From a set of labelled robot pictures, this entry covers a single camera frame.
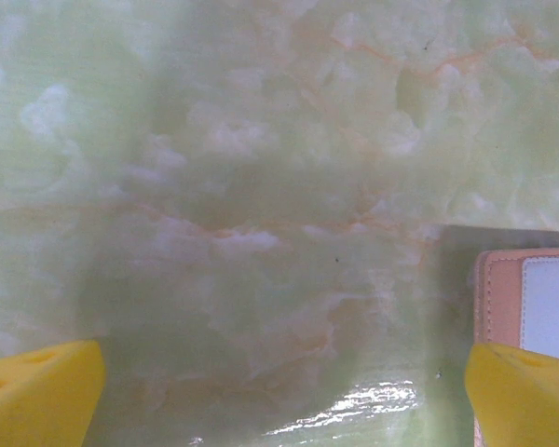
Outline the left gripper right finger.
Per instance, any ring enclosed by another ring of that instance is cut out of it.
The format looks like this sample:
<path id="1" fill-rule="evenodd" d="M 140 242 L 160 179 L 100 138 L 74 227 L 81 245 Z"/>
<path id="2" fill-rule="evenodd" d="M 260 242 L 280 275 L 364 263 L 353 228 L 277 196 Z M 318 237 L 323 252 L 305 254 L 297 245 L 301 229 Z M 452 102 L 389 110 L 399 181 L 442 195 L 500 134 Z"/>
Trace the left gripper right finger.
<path id="1" fill-rule="evenodd" d="M 559 359 L 477 344 L 465 388 L 486 447 L 559 447 Z"/>

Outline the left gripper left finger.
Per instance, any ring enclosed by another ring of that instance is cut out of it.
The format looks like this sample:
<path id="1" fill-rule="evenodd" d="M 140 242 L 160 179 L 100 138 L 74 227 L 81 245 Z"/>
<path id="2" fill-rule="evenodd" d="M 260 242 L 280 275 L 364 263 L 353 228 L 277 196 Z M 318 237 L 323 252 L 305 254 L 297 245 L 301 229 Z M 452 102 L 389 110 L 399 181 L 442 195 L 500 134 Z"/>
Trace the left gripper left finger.
<path id="1" fill-rule="evenodd" d="M 104 383 L 93 340 L 0 358 L 0 447 L 82 447 Z"/>

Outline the tan leather card holder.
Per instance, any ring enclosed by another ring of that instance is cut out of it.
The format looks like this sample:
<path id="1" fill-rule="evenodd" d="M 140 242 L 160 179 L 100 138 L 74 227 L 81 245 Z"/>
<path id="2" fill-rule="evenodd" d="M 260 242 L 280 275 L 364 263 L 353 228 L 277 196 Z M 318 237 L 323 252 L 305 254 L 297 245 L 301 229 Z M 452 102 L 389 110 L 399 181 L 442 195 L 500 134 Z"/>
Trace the tan leather card holder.
<path id="1" fill-rule="evenodd" d="M 559 248 L 487 251 L 475 279 L 474 345 L 559 359 Z M 476 418 L 475 442 L 486 447 Z"/>

